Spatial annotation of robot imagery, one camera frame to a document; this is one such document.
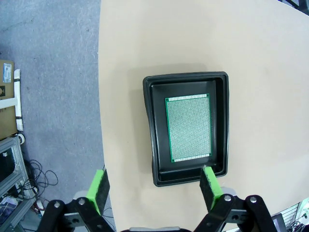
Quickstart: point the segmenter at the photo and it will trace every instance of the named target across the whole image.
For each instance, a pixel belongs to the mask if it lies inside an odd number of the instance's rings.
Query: plastic tray
[[[217,177],[227,173],[228,76],[225,72],[193,72],[147,76],[143,92],[153,149],[152,170],[158,187],[198,181],[200,168],[211,166]],[[170,161],[165,98],[209,93],[212,156]]]

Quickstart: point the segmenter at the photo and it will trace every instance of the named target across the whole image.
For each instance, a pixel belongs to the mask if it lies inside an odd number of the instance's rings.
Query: electrical wire
[[[47,207],[47,205],[48,205],[48,203],[49,203],[49,200],[47,200],[47,199],[45,199],[45,198],[43,198],[43,197],[39,197],[39,199],[41,199],[42,205],[43,205],[44,209],[46,209],[46,207]]]
[[[114,218],[114,217],[104,215],[104,212],[105,212],[106,210],[108,210],[108,209],[112,209],[112,208],[111,208],[111,207],[108,207],[108,208],[104,209],[104,210],[103,210],[103,217],[104,217],[104,219],[112,226],[112,230],[115,231],[114,225],[113,225],[110,221],[107,220],[107,218]]]
[[[4,195],[4,197],[13,196],[19,200],[38,199],[39,197],[41,197],[41,195],[44,193],[45,189],[48,186],[55,186],[58,184],[58,176],[56,175],[56,173],[52,170],[47,170],[46,172],[44,172],[42,164],[37,160],[31,159],[29,161],[26,161],[25,166],[27,168],[30,178],[28,178],[19,188],[17,188],[17,191],[19,191],[18,196],[14,196],[12,192],[8,191]],[[54,181],[54,183],[50,182],[51,175],[53,175],[54,179],[56,180]],[[32,190],[33,192],[35,192],[34,196],[30,198],[25,197],[25,190]]]
[[[304,214],[303,216],[295,219],[289,226],[288,232],[302,232],[304,230],[304,228],[306,227],[304,224],[301,224],[300,221],[298,221],[299,219],[301,219],[302,217],[304,217],[306,214]]]

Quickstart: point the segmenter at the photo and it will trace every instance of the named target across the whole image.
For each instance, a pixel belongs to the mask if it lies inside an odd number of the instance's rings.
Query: gray carpet
[[[104,165],[99,15],[100,0],[0,1],[0,59],[21,69],[22,149],[59,178],[42,194],[49,200],[70,202]]]

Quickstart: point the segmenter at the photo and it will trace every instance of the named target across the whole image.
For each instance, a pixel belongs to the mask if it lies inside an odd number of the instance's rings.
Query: table surface
[[[228,172],[271,214],[308,197],[309,18],[276,0],[103,0],[99,97],[117,230],[180,226],[207,213],[198,182],[155,187],[142,80],[229,75]]]

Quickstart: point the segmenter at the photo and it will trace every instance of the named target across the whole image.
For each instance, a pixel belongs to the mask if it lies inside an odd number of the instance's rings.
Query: label on box
[[[5,86],[0,86],[0,97],[5,97]]]
[[[10,83],[12,76],[12,65],[11,64],[3,64],[3,83]]]

